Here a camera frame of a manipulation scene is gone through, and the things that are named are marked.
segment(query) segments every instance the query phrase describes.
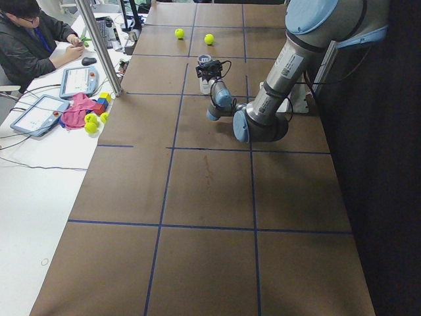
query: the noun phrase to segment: tennis ball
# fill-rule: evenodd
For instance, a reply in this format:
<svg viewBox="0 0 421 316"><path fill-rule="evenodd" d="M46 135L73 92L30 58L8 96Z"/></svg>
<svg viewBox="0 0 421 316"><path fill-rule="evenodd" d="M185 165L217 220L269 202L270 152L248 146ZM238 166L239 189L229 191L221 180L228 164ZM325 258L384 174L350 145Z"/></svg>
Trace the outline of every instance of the tennis ball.
<svg viewBox="0 0 421 316"><path fill-rule="evenodd" d="M108 112L104 112L101 114L101 116L99 117L99 119L101 120L102 123L106 123L108 121Z"/></svg>
<svg viewBox="0 0 421 316"><path fill-rule="evenodd" d="M176 38L178 38L179 40L182 40L183 39L183 37L184 37L184 30L182 29L182 28L178 28L176 31L175 31L175 36L176 36Z"/></svg>
<svg viewBox="0 0 421 316"><path fill-rule="evenodd" d="M85 131L90 134L95 133L97 129L98 129L98 126L96 125L96 123L88 122L85 124Z"/></svg>
<svg viewBox="0 0 421 316"><path fill-rule="evenodd" d="M206 34L204 41L206 45L212 45L213 41L215 40L215 37L212 34Z"/></svg>
<svg viewBox="0 0 421 316"><path fill-rule="evenodd" d="M94 123L95 125L98 125L98 119L97 116L94 113L89 113L85 115L85 123Z"/></svg>

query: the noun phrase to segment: tile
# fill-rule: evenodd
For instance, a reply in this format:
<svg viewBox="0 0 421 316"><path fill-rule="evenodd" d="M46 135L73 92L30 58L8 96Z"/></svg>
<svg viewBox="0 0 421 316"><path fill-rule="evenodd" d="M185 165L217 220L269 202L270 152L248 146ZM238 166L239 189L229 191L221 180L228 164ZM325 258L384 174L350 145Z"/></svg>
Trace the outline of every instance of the tile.
<svg viewBox="0 0 421 316"><path fill-rule="evenodd" d="M294 114L287 134L277 142L253 143L253 150L329 153L320 117Z"/></svg>
<svg viewBox="0 0 421 316"><path fill-rule="evenodd" d="M164 224L253 228L250 154L176 150Z"/></svg>
<svg viewBox="0 0 421 316"><path fill-rule="evenodd" d="M246 96L247 85L245 79L246 64L244 59L237 58L219 58L222 65L222 75L225 76L223 81L233 96ZM184 86L185 94L201 94L199 79L196 73L197 57L188 59L189 68L187 70L186 84Z"/></svg>
<svg viewBox="0 0 421 316"><path fill-rule="evenodd" d="M211 33L215 37L212 45L206 45L203 38ZM244 34L241 28L195 28L191 41L191 56L207 54L212 57L244 58Z"/></svg>
<svg viewBox="0 0 421 316"><path fill-rule="evenodd" d="M253 232L163 228L147 314L257 315Z"/></svg>
<svg viewBox="0 0 421 316"><path fill-rule="evenodd" d="M259 228L351 231L329 155L254 153L253 170Z"/></svg>
<svg viewBox="0 0 421 316"><path fill-rule="evenodd" d="M199 5L195 26L243 27L241 5Z"/></svg>
<svg viewBox="0 0 421 316"><path fill-rule="evenodd" d="M245 5L247 28L285 28L285 5Z"/></svg>
<svg viewBox="0 0 421 316"><path fill-rule="evenodd" d="M352 236L259 233L262 315L374 316Z"/></svg>
<svg viewBox="0 0 421 316"><path fill-rule="evenodd" d="M158 224L171 151L98 147L70 219Z"/></svg>
<svg viewBox="0 0 421 316"><path fill-rule="evenodd" d="M172 146L180 95L124 93L112 105L100 145L136 145L144 149Z"/></svg>
<svg viewBox="0 0 421 316"><path fill-rule="evenodd" d="M195 19L195 3L163 3L152 1L147 24L192 26Z"/></svg>
<svg viewBox="0 0 421 316"><path fill-rule="evenodd" d="M176 147L249 150L249 144L236 140L232 117L221 117L216 122L207 118L210 103L206 96L183 97Z"/></svg>
<svg viewBox="0 0 421 316"><path fill-rule="evenodd" d="M30 315L142 315L156 238L155 227L68 223Z"/></svg>
<svg viewBox="0 0 421 316"><path fill-rule="evenodd" d="M134 55L187 56L192 28L183 27L184 38L177 39L174 26L146 25L142 29Z"/></svg>
<svg viewBox="0 0 421 316"><path fill-rule="evenodd" d="M181 94L187 58L132 56L122 88L132 93Z"/></svg>
<svg viewBox="0 0 421 316"><path fill-rule="evenodd" d="M275 59L247 59L245 68L248 96L253 98L257 96L260 90L260 83L266 80L274 63Z"/></svg>
<svg viewBox="0 0 421 316"><path fill-rule="evenodd" d="M247 58L276 59L286 42L284 29L246 28Z"/></svg>

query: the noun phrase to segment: lanyard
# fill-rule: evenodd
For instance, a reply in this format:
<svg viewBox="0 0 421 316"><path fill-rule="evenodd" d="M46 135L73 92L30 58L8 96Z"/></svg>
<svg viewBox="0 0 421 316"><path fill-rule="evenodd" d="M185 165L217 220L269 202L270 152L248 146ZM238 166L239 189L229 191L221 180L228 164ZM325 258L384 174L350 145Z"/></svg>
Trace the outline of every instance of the lanyard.
<svg viewBox="0 0 421 316"><path fill-rule="evenodd" d="M42 45L44 46L44 48L46 50L48 50L48 52L52 53L53 51L51 50L51 48L48 46L47 41L45 40L45 37L42 35L41 31L39 30L39 28L34 28L35 33L39 36L39 39L42 42Z"/></svg>

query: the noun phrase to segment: man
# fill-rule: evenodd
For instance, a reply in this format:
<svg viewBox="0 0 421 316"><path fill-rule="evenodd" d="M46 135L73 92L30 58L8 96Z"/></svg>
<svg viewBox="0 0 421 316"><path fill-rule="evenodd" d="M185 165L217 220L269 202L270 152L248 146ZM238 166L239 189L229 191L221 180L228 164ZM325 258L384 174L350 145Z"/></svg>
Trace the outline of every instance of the man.
<svg viewBox="0 0 421 316"><path fill-rule="evenodd" d="M57 44L71 45L50 57ZM82 56L85 47L69 25L46 15L36 0L0 0L0 65L23 93L34 78Z"/></svg>

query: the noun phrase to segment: glasses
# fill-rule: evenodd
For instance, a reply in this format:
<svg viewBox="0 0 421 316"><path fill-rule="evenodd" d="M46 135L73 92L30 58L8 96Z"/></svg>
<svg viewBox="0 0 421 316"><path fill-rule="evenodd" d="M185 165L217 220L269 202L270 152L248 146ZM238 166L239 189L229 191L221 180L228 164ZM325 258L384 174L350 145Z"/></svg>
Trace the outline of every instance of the glasses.
<svg viewBox="0 0 421 316"><path fill-rule="evenodd" d="M36 16L35 18L33 18L32 20L29 20L27 18L21 18L22 20L25 20L26 22L31 22L31 24L34 23L34 21L38 18L38 16Z"/></svg>

